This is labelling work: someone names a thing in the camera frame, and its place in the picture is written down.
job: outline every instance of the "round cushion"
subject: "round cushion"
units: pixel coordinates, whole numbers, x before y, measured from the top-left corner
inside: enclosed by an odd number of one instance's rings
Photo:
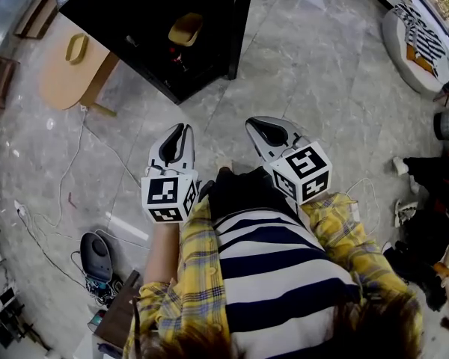
[[[407,59],[406,26],[393,10],[390,10],[382,21],[382,37],[389,57],[396,65],[401,77],[417,92],[434,97],[441,91],[442,85],[449,81],[447,57],[441,58],[437,65],[439,80],[414,61]]]

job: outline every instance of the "navy and white striped shirt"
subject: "navy and white striped shirt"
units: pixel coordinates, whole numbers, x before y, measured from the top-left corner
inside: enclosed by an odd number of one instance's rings
[[[359,300],[349,273],[285,214],[254,210],[216,225],[231,338],[247,358],[318,354],[339,300]]]

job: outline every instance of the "table leg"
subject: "table leg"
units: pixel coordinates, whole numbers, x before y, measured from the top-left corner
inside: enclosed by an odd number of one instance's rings
[[[112,111],[111,109],[105,108],[104,106],[101,106],[100,104],[97,104],[96,102],[94,102],[91,105],[89,105],[89,108],[96,109],[101,114],[105,114],[105,115],[110,116],[110,117],[116,117],[117,116],[117,112],[116,111]]]

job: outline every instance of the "white shoe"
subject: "white shoe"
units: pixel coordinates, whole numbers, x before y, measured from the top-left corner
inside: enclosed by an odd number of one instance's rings
[[[411,202],[406,205],[401,205],[401,200],[397,200],[394,205],[394,227],[398,228],[404,225],[415,216],[418,211],[418,203]]]
[[[409,186],[411,187],[411,192],[413,194],[419,194],[420,185],[414,179],[414,176],[409,176]]]
[[[394,165],[394,168],[396,169],[398,176],[402,176],[403,174],[405,174],[409,171],[408,165],[406,165],[404,163],[403,159],[400,157],[394,157],[392,159],[392,163]]]

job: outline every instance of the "wooden stool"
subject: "wooden stool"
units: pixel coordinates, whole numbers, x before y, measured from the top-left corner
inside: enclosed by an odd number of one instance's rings
[[[60,40],[46,55],[46,62],[40,76],[40,95],[50,106],[65,110],[80,102],[108,116],[116,113],[95,101],[106,80],[118,63],[118,57],[92,37],[88,37],[85,53],[79,56],[80,43],[73,47],[72,61],[67,61],[70,39],[83,31],[72,22],[67,24]]]

